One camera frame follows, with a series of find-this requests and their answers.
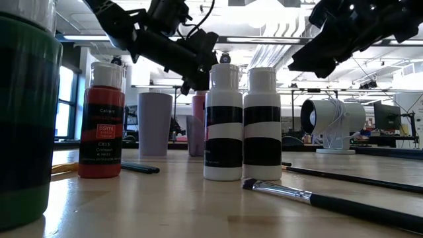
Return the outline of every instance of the bottle label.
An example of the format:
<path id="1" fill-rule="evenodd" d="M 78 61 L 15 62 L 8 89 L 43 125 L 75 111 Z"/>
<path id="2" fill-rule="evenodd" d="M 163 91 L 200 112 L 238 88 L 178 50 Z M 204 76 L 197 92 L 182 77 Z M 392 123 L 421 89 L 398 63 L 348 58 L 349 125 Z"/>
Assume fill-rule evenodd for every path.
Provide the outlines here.
<path id="1" fill-rule="evenodd" d="M 281 165 L 282 130 L 278 106 L 244 108 L 244 164 Z"/>
<path id="2" fill-rule="evenodd" d="M 243 166 L 243 109 L 235 106 L 206 107 L 204 165 Z"/>
<path id="3" fill-rule="evenodd" d="M 124 108 L 86 104 L 79 162 L 86 165 L 119 164 L 122 156 Z"/>

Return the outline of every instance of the paintbrush ferrule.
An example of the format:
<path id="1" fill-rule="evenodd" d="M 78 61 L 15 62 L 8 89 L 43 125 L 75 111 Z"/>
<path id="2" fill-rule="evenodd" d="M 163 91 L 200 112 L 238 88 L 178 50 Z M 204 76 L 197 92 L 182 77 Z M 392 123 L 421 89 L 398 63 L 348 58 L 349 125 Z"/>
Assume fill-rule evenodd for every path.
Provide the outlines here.
<path id="1" fill-rule="evenodd" d="M 280 186 L 277 184 L 272 184 L 271 182 L 264 182 L 260 180 L 254 183 L 252 189 L 255 191 L 281 196 L 291 200 L 297 200 L 298 202 L 311 204 L 310 197 L 312 195 L 312 192 L 306 190 Z"/>

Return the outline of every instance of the desk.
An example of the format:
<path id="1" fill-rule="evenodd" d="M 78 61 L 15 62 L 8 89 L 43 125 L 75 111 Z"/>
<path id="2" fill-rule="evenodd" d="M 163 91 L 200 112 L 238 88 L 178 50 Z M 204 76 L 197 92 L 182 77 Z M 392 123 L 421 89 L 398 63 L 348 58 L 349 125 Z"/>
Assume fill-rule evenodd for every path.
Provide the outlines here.
<path id="1" fill-rule="evenodd" d="M 136 149 L 125 161 L 138 162 Z M 78 151 L 56 151 L 54 164 L 77 161 Z M 295 167 L 318 169 L 423 186 L 423 163 L 368 155 L 284 152 Z M 240 182 L 213 182 L 202 176 L 202 159 L 186 151 L 146 158 L 158 175 L 122 171 L 110 179 L 53 177 L 42 219 L 0 233 L 9 237 L 418 237 L 275 196 L 242 190 Z M 284 172 L 283 184 L 423 216 L 421 195 Z"/>
<path id="2" fill-rule="evenodd" d="M 378 146 L 389 146 L 391 148 L 396 148 L 398 140 L 414 141 L 414 138 L 410 136 L 370 136 L 367 143 Z"/>

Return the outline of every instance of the white bottle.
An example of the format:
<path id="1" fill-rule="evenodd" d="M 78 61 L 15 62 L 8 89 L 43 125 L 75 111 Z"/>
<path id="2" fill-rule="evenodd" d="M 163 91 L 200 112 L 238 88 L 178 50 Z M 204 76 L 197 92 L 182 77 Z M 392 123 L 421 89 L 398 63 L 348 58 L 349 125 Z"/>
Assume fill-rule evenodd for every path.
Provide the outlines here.
<path id="1" fill-rule="evenodd" d="M 243 173 L 243 96 L 239 68 L 221 63 L 210 71 L 206 94 L 204 178 L 239 180 Z"/>
<path id="2" fill-rule="evenodd" d="M 244 177 L 279 180 L 282 176 L 282 125 L 276 70 L 249 70 L 244 98 Z"/>

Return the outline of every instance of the black paintbrush handle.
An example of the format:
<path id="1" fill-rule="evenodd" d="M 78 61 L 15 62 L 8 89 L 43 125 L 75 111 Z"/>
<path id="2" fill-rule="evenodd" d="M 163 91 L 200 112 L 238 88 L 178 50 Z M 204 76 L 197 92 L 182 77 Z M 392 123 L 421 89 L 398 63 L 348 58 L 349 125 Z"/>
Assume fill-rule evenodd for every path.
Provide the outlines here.
<path id="1" fill-rule="evenodd" d="M 129 170 L 129 171 L 135 171 L 135 172 L 140 172 L 140 173 L 145 173 L 145 174 L 152 174 L 153 171 L 151 169 L 147 169 L 144 167 L 140 167 L 140 166 L 133 166 L 133 165 L 128 165 L 128 164 L 121 164 L 120 165 L 122 169 L 125 170 Z"/>
<path id="2" fill-rule="evenodd" d="M 282 162 L 282 165 L 283 165 L 283 166 L 288 166 L 288 167 L 292 166 L 292 164 L 291 164 L 291 163 L 287 163 L 287 162 Z"/>
<path id="3" fill-rule="evenodd" d="M 348 182 L 356 182 L 360 184 L 367 184 L 367 185 L 373 185 L 373 186 L 380 186 L 383 188 L 390 188 L 395 190 L 401 190 L 406 192 L 415 192 L 419 194 L 423 194 L 423 188 L 420 186 L 413 186 L 413 185 L 407 185 L 407 184 L 399 184 L 395 182 L 387 182 L 387 181 L 381 181 L 381 180 L 375 180 L 370 178 L 362 178 L 362 177 L 355 177 L 350 175 L 339 175 L 335 173 L 326 173 L 322 171 L 315 171 L 311 169 L 300 169 L 295 167 L 286 167 L 287 171 L 293 171 L 297 173 L 301 173 L 304 175 L 312 175 L 317 177 L 324 177 L 324 178 L 330 178 L 330 179 L 337 179 L 337 180 L 343 180 Z"/>
<path id="4" fill-rule="evenodd" d="M 149 169 L 153 173 L 159 173 L 160 172 L 160 169 L 157 168 L 157 167 L 148 166 L 148 165 L 140 165 L 140 164 L 137 164 L 137 163 L 130 163 L 130 162 L 123 162 L 122 161 L 121 165 L 122 166 L 127 165 L 127 166 L 133 166 L 133 167 L 137 167 L 137 168 Z"/>
<path id="5" fill-rule="evenodd" d="M 318 208 L 423 234 L 423 218 L 418 216 L 318 194 L 311 195 L 310 203 Z"/>

